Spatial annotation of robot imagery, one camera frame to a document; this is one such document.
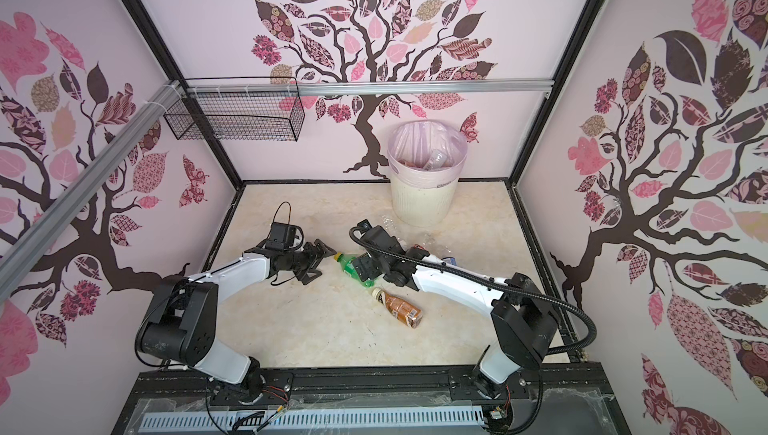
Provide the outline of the green soda bottle yellow cap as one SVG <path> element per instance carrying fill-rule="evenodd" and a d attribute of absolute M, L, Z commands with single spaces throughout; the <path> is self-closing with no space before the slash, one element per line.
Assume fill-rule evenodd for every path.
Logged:
<path fill-rule="evenodd" d="M 342 271 L 346 273 L 350 278 L 352 278 L 353 280 L 356 280 L 366 288 L 372 288 L 374 286 L 373 280 L 370 280 L 370 279 L 364 280 L 356 270 L 353 262 L 358 258 L 358 255 L 350 255 L 350 254 L 337 252 L 333 256 L 333 258 L 339 264 Z"/>

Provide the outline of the brown coffee bottle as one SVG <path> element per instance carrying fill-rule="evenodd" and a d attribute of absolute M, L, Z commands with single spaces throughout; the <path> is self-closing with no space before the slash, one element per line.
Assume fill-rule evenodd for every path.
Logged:
<path fill-rule="evenodd" d="M 407 300 L 392 295 L 379 287 L 373 288 L 371 295 L 388 313 L 409 328 L 415 329 L 421 323 L 422 310 Z"/>
<path fill-rule="evenodd" d="M 409 159 L 398 159 L 398 162 L 400 162 L 402 165 L 409 167 L 409 168 L 415 168 L 415 169 L 422 169 L 423 164 L 419 165 L 415 162 L 410 161 Z"/>

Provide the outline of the clear bottle red cap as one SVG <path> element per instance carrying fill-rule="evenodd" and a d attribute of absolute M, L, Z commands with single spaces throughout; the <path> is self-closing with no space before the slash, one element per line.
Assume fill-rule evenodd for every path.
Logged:
<path fill-rule="evenodd" d="M 423 169 L 425 171 L 438 170 L 443 168 L 449 162 L 450 162 L 449 153 L 440 149 L 434 149 L 430 152 L 429 158 L 424 164 Z"/>

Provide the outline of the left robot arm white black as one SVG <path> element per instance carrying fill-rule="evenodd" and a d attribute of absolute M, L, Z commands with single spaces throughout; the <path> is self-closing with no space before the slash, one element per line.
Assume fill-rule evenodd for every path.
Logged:
<path fill-rule="evenodd" d="M 306 285 L 322 274 L 321 261 L 335 254 L 319 239 L 284 250 L 261 243 L 220 269 L 192 276 L 173 275 L 153 290 L 135 337 L 135 353 L 190 367 L 230 386 L 255 390 L 263 383 L 260 364 L 217 338 L 219 306 L 241 290 L 283 271 L 293 273 Z"/>

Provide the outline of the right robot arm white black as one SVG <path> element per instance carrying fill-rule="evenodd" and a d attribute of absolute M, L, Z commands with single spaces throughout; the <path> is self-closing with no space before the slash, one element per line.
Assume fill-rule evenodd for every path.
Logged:
<path fill-rule="evenodd" d="M 414 245 L 404 249 L 381 226 L 349 230 L 365 249 L 367 275 L 414 291 L 431 293 L 468 307 L 493 324 L 496 341 L 476 365 L 478 378 L 500 385 L 520 370 L 538 370 L 549 353 L 560 317 L 553 299 L 526 275 L 494 279 L 466 271 Z"/>

